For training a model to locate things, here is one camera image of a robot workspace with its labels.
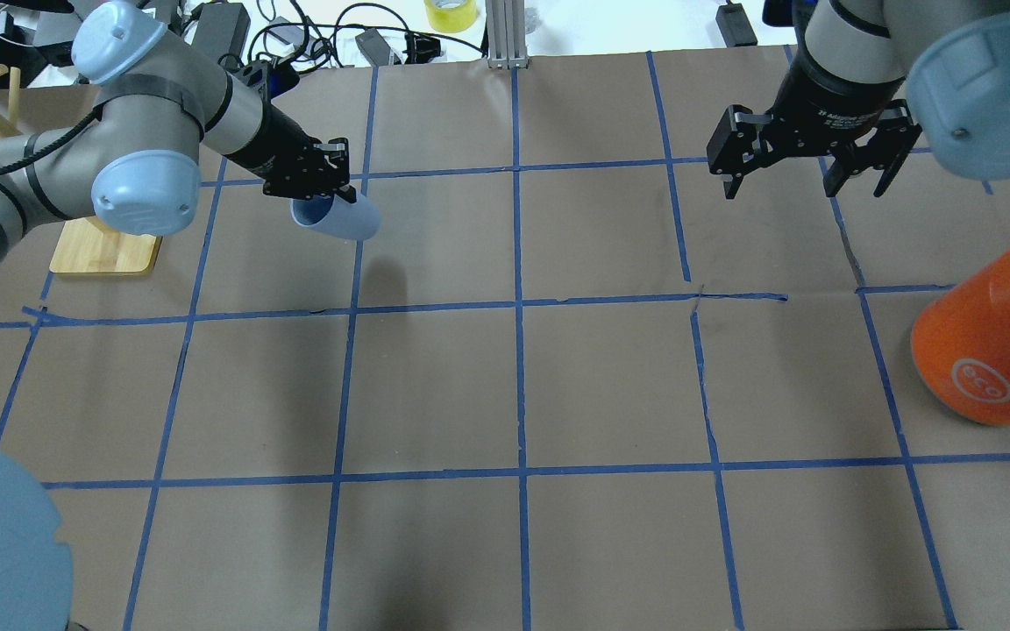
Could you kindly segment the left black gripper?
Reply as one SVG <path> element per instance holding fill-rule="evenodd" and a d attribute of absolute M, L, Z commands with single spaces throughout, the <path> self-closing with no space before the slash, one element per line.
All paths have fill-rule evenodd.
<path fill-rule="evenodd" d="M 311 137 L 275 105 L 263 108 L 252 139 L 224 157 L 262 179 L 264 195 L 304 201 L 337 196 L 357 202 L 349 139 Z"/>

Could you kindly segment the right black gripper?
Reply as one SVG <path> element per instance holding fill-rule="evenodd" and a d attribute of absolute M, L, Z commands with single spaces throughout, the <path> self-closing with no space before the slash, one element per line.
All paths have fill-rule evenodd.
<path fill-rule="evenodd" d="M 861 83 L 834 75 L 810 52 L 796 52 L 773 105 L 758 113 L 731 104 L 707 143 L 709 171 L 734 200 L 745 177 L 778 161 L 831 157 L 826 197 L 866 169 L 878 169 L 873 196 L 885 194 L 922 135 L 901 80 Z"/>

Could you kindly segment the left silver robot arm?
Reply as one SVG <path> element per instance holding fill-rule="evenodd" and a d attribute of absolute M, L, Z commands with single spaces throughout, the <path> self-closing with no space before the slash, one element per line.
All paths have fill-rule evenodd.
<path fill-rule="evenodd" d="M 297 226 L 376 235 L 380 212 L 352 186 L 345 138 L 311 137 L 269 88 L 197 52 L 135 5 L 95 8 L 71 56 L 96 85 L 71 128 L 0 138 L 0 265 L 32 229 L 95 216 L 133 236 L 168 236 L 199 207 L 201 146 L 291 203 Z M 0 452 L 0 630 L 72 626 L 71 550 L 43 486 Z"/>

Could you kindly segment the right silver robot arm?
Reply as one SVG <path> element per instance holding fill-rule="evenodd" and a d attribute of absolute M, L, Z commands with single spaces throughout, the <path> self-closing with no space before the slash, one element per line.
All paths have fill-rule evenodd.
<path fill-rule="evenodd" d="M 927 141 L 950 174 L 1010 179 L 1010 1 L 766 1 L 797 48 L 771 107 L 730 105 L 707 143 L 729 199 L 785 159 L 830 157 L 824 192 L 877 169 L 890 187 Z"/>

